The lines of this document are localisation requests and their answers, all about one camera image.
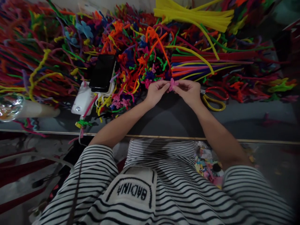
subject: table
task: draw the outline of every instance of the table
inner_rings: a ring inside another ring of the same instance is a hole
[[[262,126],[265,113],[280,123]],[[212,112],[240,142],[300,144],[299,103],[253,102],[238,103],[229,100],[222,112]],[[79,115],[62,111],[57,118],[40,118],[41,133],[78,135],[75,122]],[[85,130],[85,135],[95,135],[110,119],[87,117],[94,124]],[[23,132],[14,122],[0,123],[0,131]],[[174,138],[205,140],[203,130],[194,112],[174,93],[163,96],[156,107],[147,112],[129,131],[128,137]]]

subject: black smartphone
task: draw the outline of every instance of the black smartphone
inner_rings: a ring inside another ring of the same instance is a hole
[[[114,73],[116,56],[99,55],[96,66],[93,69],[89,87],[92,92],[106,93],[109,91],[110,80]]]

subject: black and white striped shirt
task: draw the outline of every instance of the black and white striped shirt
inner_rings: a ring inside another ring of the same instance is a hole
[[[287,224],[286,202],[249,166],[226,170],[222,190],[194,166],[194,141],[136,139],[118,174],[112,150],[85,148],[38,224],[66,224],[80,175],[77,224]]]

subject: scissors handle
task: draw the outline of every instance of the scissors handle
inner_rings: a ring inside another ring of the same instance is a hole
[[[218,89],[218,90],[222,91],[225,94],[225,97],[219,95],[217,92],[213,91],[213,89]],[[205,90],[205,92],[213,94],[214,96],[216,96],[217,98],[221,99],[222,101],[226,101],[226,100],[229,99],[228,92],[224,88],[222,88],[222,87],[217,87],[217,86],[215,86],[215,87],[208,87]]]
[[[204,103],[207,105],[207,107],[210,108],[211,110],[215,111],[215,112],[223,111],[223,110],[226,108],[226,105],[225,105],[224,102],[221,102],[221,101],[219,101],[219,100],[215,100],[215,99],[213,99],[213,98],[210,98],[210,97],[208,97],[206,94],[203,95],[202,99],[203,99]],[[215,103],[221,105],[222,108],[221,108],[221,109],[217,109],[217,108],[212,107],[212,106],[208,103],[208,100],[211,101],[211,102],[215,102]]]

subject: wooden strip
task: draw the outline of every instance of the wooden strip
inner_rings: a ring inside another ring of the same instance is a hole
[[[0,131],[4,132],[20,132],[26,133],[24,130],[6,130],[0,129]],[[78,132],[57,132],[57,131],[36,131],[37,133],[43,134],[64,134],[64,135],[79,135]],[[95,136],[96,133],[84,133],[87,136]],[[206,141],[207,139],[204,137],[174,137],[174,136],[154,136],[154,135],[126,135],[126,137],[130,138],[162,138],[162,139],[180,139],[180,140],[194,140],[194,141]],[[273,141],[273,140],[251,140],[251,139],[237,139],[238,142],[244,143],[262,143],[262,144],[292,144],[292,145],[300,145],[300,142],[291,142],[291,141]]]

